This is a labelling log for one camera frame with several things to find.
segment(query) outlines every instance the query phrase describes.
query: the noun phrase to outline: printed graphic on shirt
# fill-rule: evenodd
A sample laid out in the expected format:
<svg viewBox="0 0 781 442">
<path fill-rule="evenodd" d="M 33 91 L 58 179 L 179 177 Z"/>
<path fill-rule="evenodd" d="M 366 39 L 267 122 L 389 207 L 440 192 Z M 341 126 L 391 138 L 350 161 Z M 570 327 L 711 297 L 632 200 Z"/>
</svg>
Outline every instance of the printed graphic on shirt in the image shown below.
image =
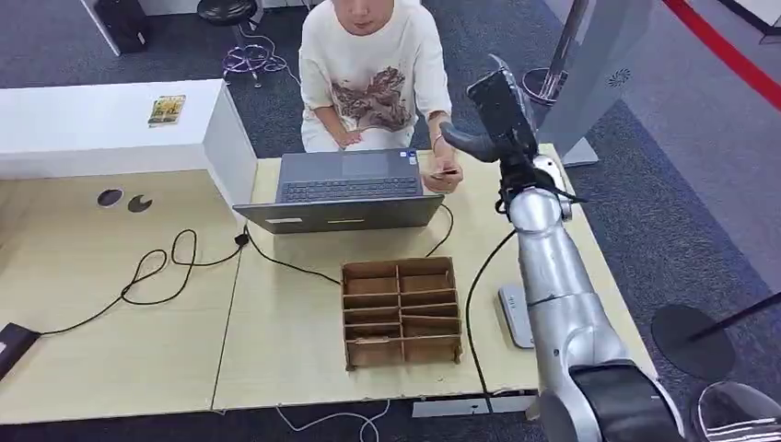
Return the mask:
<svg viewBox="0 0 781 442">
<path fill-rule="evenodd" d="M 371 79 L 366 89 L 351 89 L 335 81 L 332 89 L 339 112 L 354 119 L 358 130 L 380 127 L 396 132 L 407 127 L 413 118 L 402 99 L 405 80 L 401 71 L 387 67 Z"/>
</svg>

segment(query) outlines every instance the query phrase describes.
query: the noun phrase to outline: white t-shirt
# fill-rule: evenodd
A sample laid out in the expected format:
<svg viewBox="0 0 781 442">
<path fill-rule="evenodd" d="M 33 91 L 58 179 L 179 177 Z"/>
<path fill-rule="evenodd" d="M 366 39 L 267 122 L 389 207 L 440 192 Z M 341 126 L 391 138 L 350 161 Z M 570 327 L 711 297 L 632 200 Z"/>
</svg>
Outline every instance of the white t-shirt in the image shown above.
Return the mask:
<svg viewBox="0 0 781 442">
<path fill-rule="evenodd" d="M 299 69 L 305 138 L 325 131 L 311 111 L 317 108 L 334 106 L 348 131 L 410 136 L 415 105 L 426 118 L 451 111 L 437 25 L 419 0 L 395 0 L 390 21 L 367 36 L 344 30 L 331 1 L 324 1 L 304 22 Z"/>
</svg>

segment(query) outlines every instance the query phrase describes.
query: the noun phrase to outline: stool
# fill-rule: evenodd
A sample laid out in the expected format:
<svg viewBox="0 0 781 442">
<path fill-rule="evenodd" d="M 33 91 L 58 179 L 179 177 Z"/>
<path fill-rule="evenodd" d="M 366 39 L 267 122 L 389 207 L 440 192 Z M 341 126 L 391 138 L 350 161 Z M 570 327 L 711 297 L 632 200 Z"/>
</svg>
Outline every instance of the stool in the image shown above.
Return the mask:
<svg viewBox="0 0 781 442">
<path fill-rule="evenodd" d="M 700 395 L 692 423 L 702 442 L 781 440 L 781 405 L 748 385 L 718 382 Z"/>
<path fill-rule="evenodd" d="M 230 72 L 252 74 L 255 87 L 261 86 L 257 70 L 262 69 L 266 61 L 267 51 L 257 44 L 244 44 L 241 24 L 250 23 L 250 19 L 258 12 L 255 0 L 201 0 L 198 3 L 198 16 L 214 26 L 230 26 L 236 36 L 237 46 L 227 52 L 222 60 L 222 77 L 226 83 Z"/>
</svg>

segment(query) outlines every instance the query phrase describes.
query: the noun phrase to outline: laptop keyboard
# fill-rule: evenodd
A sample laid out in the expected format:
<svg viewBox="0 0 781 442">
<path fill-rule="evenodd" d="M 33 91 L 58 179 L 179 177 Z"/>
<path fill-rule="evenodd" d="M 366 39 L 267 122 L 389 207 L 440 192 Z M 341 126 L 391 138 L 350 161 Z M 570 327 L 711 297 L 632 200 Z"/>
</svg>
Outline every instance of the laptop keyboard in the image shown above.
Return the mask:
<svg viewBox="0 0 781 442">
<path fill-rule="evenodd" d="M 418 180 L 412 177 L 286 182 L 283 186 L 283 203 L 398 198 L 418 194 Z"/>
</svg>

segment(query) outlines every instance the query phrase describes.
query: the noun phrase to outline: robotic arm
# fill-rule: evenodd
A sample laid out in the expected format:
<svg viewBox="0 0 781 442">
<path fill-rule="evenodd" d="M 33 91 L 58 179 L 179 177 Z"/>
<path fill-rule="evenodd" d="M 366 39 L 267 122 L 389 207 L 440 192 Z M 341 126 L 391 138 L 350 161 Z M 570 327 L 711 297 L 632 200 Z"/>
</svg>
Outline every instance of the robotic arm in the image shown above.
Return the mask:
<svg viewBox="0 0 781 442">
<path fill-rule="evenodd" d="M 580 200 L 563 191 L 561 171 L 540 155 L 530 104 L 494 58 L 499 68 L 467 89 L 487 135 L 465 134 L 450 123 L 442 133 L 483 162 L 499 161 L 496 211 L 517 231 L 545 434 L 551 442 L 683 440 L 670 395 L 632 361 L 594 293 L 564 228 L 571 204 Z"/>
</svg>

